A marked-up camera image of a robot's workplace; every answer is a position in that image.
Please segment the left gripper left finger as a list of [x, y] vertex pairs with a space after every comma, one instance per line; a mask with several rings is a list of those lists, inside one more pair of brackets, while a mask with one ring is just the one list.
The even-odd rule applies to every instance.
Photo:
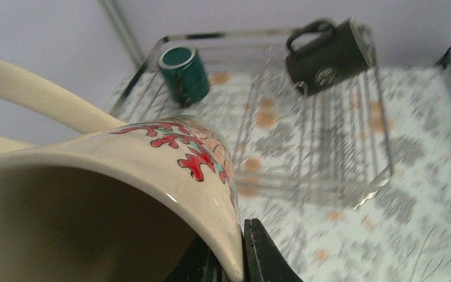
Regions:
[[196, 235], [165, 282], [219, 282], [223, 271], [216, 256], [203, 239]]

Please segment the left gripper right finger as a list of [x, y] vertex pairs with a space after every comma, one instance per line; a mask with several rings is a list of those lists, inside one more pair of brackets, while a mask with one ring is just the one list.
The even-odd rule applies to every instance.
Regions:
[[259, 219], [244, 220], [243, 249], [246, 281], [301, 281]]

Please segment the dark green mug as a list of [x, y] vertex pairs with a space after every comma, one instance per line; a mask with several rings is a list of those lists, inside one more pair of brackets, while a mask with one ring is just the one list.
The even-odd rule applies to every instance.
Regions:
[[336, 26], [313, 21], [286, 41], [286, 71], [302, 96], [312, 96], [375, 65], [371, 29], [349, 18]]
[[196, 47], [174, 46], [159, 57], [157, 66], [172, 99], [181, 108], [188, 108], [208, 95], [210, 83]]

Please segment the floral white mug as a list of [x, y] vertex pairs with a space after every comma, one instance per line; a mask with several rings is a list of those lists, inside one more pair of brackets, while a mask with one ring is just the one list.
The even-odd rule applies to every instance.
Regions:
[[0, 60], [0, 99], [79, 133], [38, 146], [0, 136], [0, 281], [189, 281], [201, 247], [244, 281], [226, 139], [187, 115], [128, 124]]

